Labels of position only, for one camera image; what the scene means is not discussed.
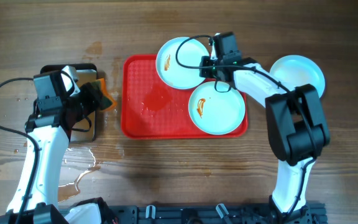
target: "sponge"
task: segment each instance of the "sponge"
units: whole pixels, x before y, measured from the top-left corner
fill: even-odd
[[[117,102],[107,92],[106,82],[104,81],[104,78],[100,78],[98,80],[90,82],[90,84],[95,90],[99,90],[102,93],[99,105],[100,111],[109,111],[117,106]]]

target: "white bowl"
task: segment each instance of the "white bowl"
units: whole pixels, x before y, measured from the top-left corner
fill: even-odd
[[[175,58],[177,49],[186,39],[188,37],[169,40],[161,47],[155,61],[155,67],[161,80],[168,86],[179,90],[194,88],[205,80],[200,77],[199,69],[184,68],[177,64]],[[201,57],[208,55],[209,53],[202,43],[190,40],[180,48],[178,59],[184,65],[199,66]]]
[[[300,55],[288,55],[278,59],[270,74],[294,86],[312,84],[321,97],[326,87],[323,72],[312,60]]]
[[[190,118],[200,130],[208,134],[227,134],[234,131],[244,120],[246,104],[237,90],[219,93],[215,90],[214,84],[214,81],[203,83],[191,94]],[[229,84],[218,82],[216,88],[219,91],[227,91]],[[205,100],[202,116],[197,112],[200,99]]]

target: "plate rim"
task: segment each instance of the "plate rim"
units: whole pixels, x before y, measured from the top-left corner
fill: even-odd
[[[160,61],[159,58],[160,58],[160,56],[162,55],[163,49],[166,49],[167,46],[168,46],[169,44],[172,44],[172,42],[174,42],[174,41],[178,41],[179,39],[185,39],[185,40],[186,40],[186,39],[188,39],[188,38],[189,38],[189,37],[176,37],[176,38],[173,38],[173,39],[168,40],[167,42],[165,42],[165,43],[162,45],[162,47],[160,48],[160,50],[158,50],[157,56],[156,56],[156,58],[155,58],[155,70],[157,71],[158,77],[160,77],[161,81],[163,81],[166,85],[168,85],[168,86],[170,86],[170,87],[172,87],[172,88],[175,88],[175,89],[177,89],[177,90],[190,90],[190,89],[192,89],[192,88],[194,88],[194,87],[199,86],[200,84],[202,84],[202,83],[205,81],[205,78],[203,78],[203,79],[200,81],[199,84],[197,84],[197,85],[195,85],[195,86],[193,86],[193,87],[180,88],[180,87],[177,87],[177,86],[175,86],[175,85],[170,85],[169,83],[167,83],[167,82],[162,78],[162,75],[160,74],[160,70],[158,69],[158,62]],[[209,55],[208,49],[207,49],[200,41],[198,41],[198,40],[196,40],[196,39],[193,39],[193,40],[196,41],[196,42],[198,42],[198,43],[200,44],[200,46],[203,47],[203,50],[205,50],[206,54]]]
[[[196,122],[193,120],[193,118],[191,117],[190,101],[191,101],[191,98],[195,95],[197,89],[201,88],[203,85],[210,85],[210,83],[214,83],[214,82],[215,82],[215,81],[207,81],[207,82],[204,82],[204,83],[202,83],[201,85],[199,85],[197,88],[195,88],[194,91],[191,93],[191,95],[190,95],[190,97],[189,97],[188,106],[187,106],[187,107],[188,107],[189,117],[190,117],[191,121],[193,122],[193,124],[194,124],[198,129],[200,129],[201,131],[203,131],[203,132],[205,132],[205,133],[207,133],[207,134],[211,134],[211,135],[214,135],[214,136],[222,136],[222,135],[231,133],[232,131],[236,130],[236,129],[241,125],[241,123],[243,122],[244,118],[246,117],[247,107],[246,107],[245,99],[244,99],[244,97],[241,95],[240,91],[235,90],[235,89],[232,88],[231,91],[236,91],[236,92],[235,92],[235,95],[239,96],[239,97],[242,99],[242,100],[240,101],[240,102],[241,102],[241,107],[242,107],[242,108],[244,107],[244,110],[243,110],[243,111],[244,111],[244,114],[242,115],[242,119],[240,119],[239,124],[238,124],[235,128],[233,128],[232,130],[227,131],[227,132],[224,132],[224,133],[219,133],[219,134],[213,134],[213,133],[211,133],[211,132],[205,131],[205,130],[203,130],[202,128],[200,128],[200,127],[196,124]]]
[[[276,76],[274,75],[274,73],[275,73],[275,71],[277,70],[278,64],[283,63],[283,62],[286,62],[286,61],[289,61],[289,60],[296,60],[296,61],[299,62],[299,61],[300,61],[300,60],[299,60],[300,58],[303,59],[303,60],[306,60],[310,65],[312,65],[312,68],[313,68],[314,71],[316,71],[319,80],[322,80],[321,82],[318,83],[318,84],[319,84],[319,85],[318,85],[318,88],[322,88],[322,89],[323,89],[322,92],[321,92],[321,94],[319,93],[318,88],[317,88],[316,86],[314,86],[313,84],[310,83],[311,85],[313,85],[313,86],[316,88],[316,90],[317,90],[317,92],[318,92],[318,95],[319,95],[319,98],[321,98],[321,97],[324,95],[325,91],[326,91],[326,79],[325,79],[325,77],[324,77],[323,71],[322,71],[321,68],[317,65],[317,63],[314,62],[314,61],[312,61],[312,59],[310,59],[310,58],[308,58],[308,57],[305,57],[305,56],[302,56],[302,55],[286,55],[286,56],[284,56],[284,57],[281,57],[281,58],[279,58],[278,60],[276,60],[276,61],[274,62],[274,64],[273,64],[272,67],[270,68],[269,73],[270,73],[272,76],[276,77]]]

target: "red plastic tray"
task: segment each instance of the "red plastic tray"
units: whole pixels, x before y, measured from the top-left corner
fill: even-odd
[[[245,133],[247,113],[231,133],[216,136],[191,121],[188,101],[193,89],[177,90],[161,81],[155,69],[157,55],[133,55],[124,64],[122,132],[132,139],[234,138]]]

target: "food residue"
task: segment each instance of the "food residue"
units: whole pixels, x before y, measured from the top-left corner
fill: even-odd
[[[170,61],[171,61],[171,55],[168,55],[167,59],[165,60],[165,65],[164,65],[165,71],[168,71]]]
[[[200,115],[200,118],[203,118],[203,108],[204,108],[204,103],[205,103],[205,99],[201,98],[198,100],[198,105],[197,105],[197,112]]]

